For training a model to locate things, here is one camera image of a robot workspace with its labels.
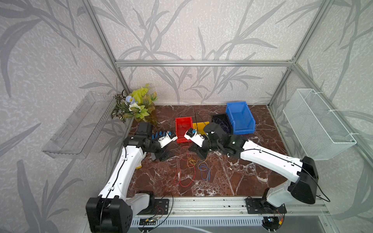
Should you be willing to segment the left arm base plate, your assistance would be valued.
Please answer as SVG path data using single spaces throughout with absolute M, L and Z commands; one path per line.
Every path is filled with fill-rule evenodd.
M 164 215 L 169 213 L 171 207 L 170 199 L 156 199 L 154 207 L 150 212 L 145 213 L 147 215 Z

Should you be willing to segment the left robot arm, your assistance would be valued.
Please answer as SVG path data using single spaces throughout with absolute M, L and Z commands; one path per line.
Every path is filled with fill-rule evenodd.
M 152 134 L 153 125 L 141 122 L 137 131 L 123 142 L 119 161 L 98 197 L 89 198 L 85 210 L 91 232 L 126 233 L 134 216 L 155 209 L 152 191 L 141 191 L 130 199 L 127 191 L 137 168 L 147 154 L 164 161 L 170 157 L 167 145 L 177 140 L 172 131 Z

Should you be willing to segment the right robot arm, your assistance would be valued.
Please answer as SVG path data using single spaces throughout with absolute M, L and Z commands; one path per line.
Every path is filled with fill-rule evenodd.
M 261 207 L 275 209 L 293 200 L 305 204 L 316 202 L 319 177 L 312 158 L 298 159 L 279 154 L 241 135 L 227 134 L 216 123 L 205 126 L 204 132 L 201 135 L 190 128 L 185 133 L 185 138 L 194 143 L 190 150 L 200 158 L 206 159 L 209 152 L 218 151 L 228 157 L 256 163 L 285 177 L 285 182 L 264 191 L 259 202 Z

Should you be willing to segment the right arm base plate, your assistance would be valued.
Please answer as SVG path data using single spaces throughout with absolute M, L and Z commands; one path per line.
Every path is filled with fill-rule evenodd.
M 260 198 L 247 197 L 245 199 L 246 209 L 248 214 L 286 214 L 287 210 L 285 205 L 275 207 L 269 204 L 267 201 L 263 201 Z

